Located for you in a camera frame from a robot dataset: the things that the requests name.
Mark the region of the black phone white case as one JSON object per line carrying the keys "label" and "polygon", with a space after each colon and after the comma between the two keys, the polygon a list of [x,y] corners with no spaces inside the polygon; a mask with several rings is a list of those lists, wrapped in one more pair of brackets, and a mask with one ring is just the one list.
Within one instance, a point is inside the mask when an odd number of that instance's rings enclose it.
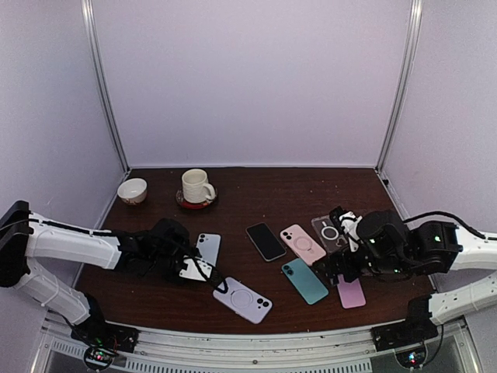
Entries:
{"label": "black phone white case", "polygon": [[202,269],[210,269],[216,266],[217,258],[221,247],[221,236],[212,233],[199,234],[196,247],[199,250],[199,265]]}
{"label": "black phone white case", "polygon": [[283,274],[308,305],[315,305],[329,294],[327,287],[300,258],[281,267]]}

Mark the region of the clear phone case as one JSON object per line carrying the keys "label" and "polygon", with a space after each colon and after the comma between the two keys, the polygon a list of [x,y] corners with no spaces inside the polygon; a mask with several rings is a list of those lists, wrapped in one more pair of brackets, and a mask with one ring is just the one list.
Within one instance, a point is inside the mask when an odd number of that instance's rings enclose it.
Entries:
{"label": "clear phone case", "polygon": [[321,245],[327,254],[349,248],[347,239],[335,228],[328,215],[313,218],[311,226],[321,240]]}

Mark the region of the pink white phone case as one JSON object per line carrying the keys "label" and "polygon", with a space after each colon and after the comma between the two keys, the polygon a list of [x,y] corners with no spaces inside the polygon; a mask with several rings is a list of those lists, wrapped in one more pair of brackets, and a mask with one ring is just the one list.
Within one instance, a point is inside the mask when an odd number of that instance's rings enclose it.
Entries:
{"label": "pink white phone case", "polygon": [[327,252],[299,225],[283,229],[280,238],[309,267],[326,257]]}

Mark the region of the lavender white phone case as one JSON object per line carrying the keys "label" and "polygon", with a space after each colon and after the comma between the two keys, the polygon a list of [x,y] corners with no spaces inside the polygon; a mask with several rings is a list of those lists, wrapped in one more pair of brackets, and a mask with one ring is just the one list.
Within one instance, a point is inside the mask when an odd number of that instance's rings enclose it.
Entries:
{"label": "lavender white phone case", "polygon": [[260,324],[271,311],[273,303],[232,277],[213,291],[213,297],[235,314],[253,323]]}

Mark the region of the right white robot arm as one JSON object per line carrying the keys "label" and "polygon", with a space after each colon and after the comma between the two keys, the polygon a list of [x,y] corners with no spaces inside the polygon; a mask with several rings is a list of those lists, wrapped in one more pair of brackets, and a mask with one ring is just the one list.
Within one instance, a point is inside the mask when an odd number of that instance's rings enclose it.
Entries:
{"label": "right white robot arm", "polygon": [[490,274],[461,288],[411,300],[408,314],[398,326],[403,342],[414,343],[428,327],[496,304],[496,235],[479,232],[457,216],[430,211],[419,216],[423,223],[408,227],[393,211],[373,211],[355,216],[337,207],[329,214],[333,228],[348,246],[313,262],[313,269],[333,284],[362,276],[387,275],[411,278],[484,269]]}

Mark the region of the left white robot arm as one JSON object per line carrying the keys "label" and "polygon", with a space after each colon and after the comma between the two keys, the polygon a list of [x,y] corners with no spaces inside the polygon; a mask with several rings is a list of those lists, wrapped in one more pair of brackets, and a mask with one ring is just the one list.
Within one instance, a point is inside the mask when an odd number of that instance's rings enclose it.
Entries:
{"label": "left white robot arm", "polygon": [[24,200],[16,201],[1,218],[1,286],[25,291],[80,327],[95,345],[107,343],[112,336],[97,300],[60,281],[39,263],[40,258],[139,276],[161,264],[165,277],[175,280],[184,259],[197,253],[186,229],[167,218],[150,230],[95,230],[45,218],[31,211]]}

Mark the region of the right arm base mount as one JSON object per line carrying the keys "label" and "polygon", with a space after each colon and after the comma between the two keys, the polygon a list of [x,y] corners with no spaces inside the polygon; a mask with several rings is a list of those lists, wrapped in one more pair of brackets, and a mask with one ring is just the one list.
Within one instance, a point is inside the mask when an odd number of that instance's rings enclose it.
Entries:
{"label": "right arm base mount", "polygon": [[431,320],[431,299],[431,295],[412,299],[403,321],[373,327],[371,335],[376,351],[394,350],[396,361],[410,371],[426,366],[432,360],[426,342],[439,336],[438,326]]}

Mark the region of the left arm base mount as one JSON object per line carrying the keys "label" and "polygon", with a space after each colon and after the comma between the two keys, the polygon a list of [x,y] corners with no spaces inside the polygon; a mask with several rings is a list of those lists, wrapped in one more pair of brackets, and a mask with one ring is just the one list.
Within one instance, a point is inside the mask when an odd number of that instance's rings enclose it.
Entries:
{"label": "left arm base mount", "polygon": [[87,294],[85,297],[89,302],[89,317],[78,325],[66,323],[71,328],[71,337],[87,346],[83,354],[86,367],[101,372],[110,367],[119,352],[134,352],[139,331],[107,322],[96,299]]}

